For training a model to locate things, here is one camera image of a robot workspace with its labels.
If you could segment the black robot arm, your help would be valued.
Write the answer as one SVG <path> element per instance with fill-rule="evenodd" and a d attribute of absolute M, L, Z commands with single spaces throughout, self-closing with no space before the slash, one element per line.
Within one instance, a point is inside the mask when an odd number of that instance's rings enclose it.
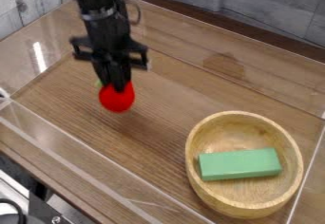
<path fill-rule="evenodd" d="M 102 86 L 121 93 L 135 65 L 147 69 L 148 47 L 130 36 L 125 0 L 74 0 L 86 35 L 69 38 L 76 59 L 89 61 Z"/>

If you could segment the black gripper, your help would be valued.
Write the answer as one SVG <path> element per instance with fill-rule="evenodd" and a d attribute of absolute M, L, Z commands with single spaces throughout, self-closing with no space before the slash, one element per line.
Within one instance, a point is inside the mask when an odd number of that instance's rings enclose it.
<path fill-rule="evenodd" d="M 147 69 L 147 46 L 130 37 L 130 24 L 126 18 L 109 18 L 84 20 L 86 35 L 69 38 L 74 57 L 88 60 L 92 53 L 109 54 L 113 58 L 121 56 L 128 63 L 110 62 L 110 76 L 108 63 L 92 59 L 92 67 L 102 86 L 112 83 L 113 90 L 124 91 L 125 84 L 130 81 L 130 66 Z"/>

